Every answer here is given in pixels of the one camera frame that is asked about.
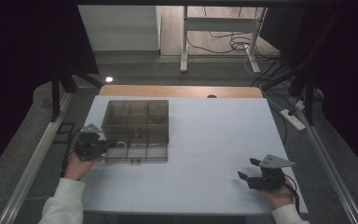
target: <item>small light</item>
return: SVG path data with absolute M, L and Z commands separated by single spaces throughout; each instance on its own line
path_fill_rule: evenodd
M 106 81 L 106 82 L 112 82 L 112 81 L 113 81 L 113 78 L 112 78 L 112 77 L 107 77 L 105 81 Z

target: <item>white table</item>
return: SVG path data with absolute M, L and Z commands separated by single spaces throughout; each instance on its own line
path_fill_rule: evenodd
M 169 100 L 168 162 L 101 162 L 83 179 L 86 211 L 260 215 L 269 202 L 239 179 L 260 175 L 250 158 L 287 159 L 266 99 L 96 96 L 85 125 L 101 127 L 109 100 Z M 294 177 L 291 168 L 283 171 Z M 308 212 L 299 189 L 300 212 Z

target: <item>aluminum rail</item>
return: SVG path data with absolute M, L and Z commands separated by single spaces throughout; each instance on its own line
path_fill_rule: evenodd
M 307 134 L 310 138 L 310 141 L 315 148 L 315 152 L 319 157 L 319 160 L 324 167 L 324 170 L 330 179 L 330 182 L 333 186 L 333 189 L 338 194 L 338 197 L 344 207 L 345 212 L 348 215 L 352 224 L 358 224 L 358 206 L 351 196 L 351 192 L 348 190 L 345 182 L 342 180 L 341 175 L 339 174 L 335 164 L 333 163 L 332 159 L 330 158 L 324 144 L 319 137 L 319 134 L 316 132 L 313 126 L 310 126 L 307 119 L 302 113 L 298 113 L 300 120 L 305 123 L 307 127 Z
M 61 125 L 63 116 L 65 114 L 66 108 L 69 105 L 73 97 L 72 93 L 65 93 L 61 100 L 61 112 L 57 117 L 55 122 L 51 122 L 43 133 L 42 138 L 40 139 L 39 144 L 34 151 L 34 155 L 28 162 L 27 167 L 25 168 L 22 176 L 14 189 L 13 193 L 10 196 L 10 199 L 7 202 L 7 205 L 0 216 L 0 224 L 11 224 L 16 219 L 17 214 L 20 212 L 22 203 L 25 200 L 26 195 L 28 194 L 29 189 L 34 183 L 34 179 L 39 171 L 40 165 L 45 159 L 45 156 L 48 152 L 48 149 L 51 145 L 51 142 L 54 139 L 54 135 L 57 132 L 58 128 Z

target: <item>human arm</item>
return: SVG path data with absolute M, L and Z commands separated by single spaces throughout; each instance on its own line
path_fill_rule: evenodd
M 276 224 L 310 224 L 308 221 L 302 220 L 294 205 L 292 192 L 286 187 L 276 190 L 259 190 L 261 194 L 266 196 L 274 207 L 272 215 Z
M 80 179 L 89 172 L 93 164 L 102 159 L 81 161 L 75 152 L 70 153 L 65 176 L 60 179 L 54 196 L 46 201 L 39 224 L 82 223 L 83 204 L 81 197 L 85 184 L 80 182 Z

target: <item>transparent plastic box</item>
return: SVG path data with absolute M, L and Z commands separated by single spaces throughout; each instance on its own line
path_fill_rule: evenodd
M 106 139 L 118 143 L 105 153 L 105 159 L 167 161 L 168 115 L 167 100 L 109 101 L 102 129 Z

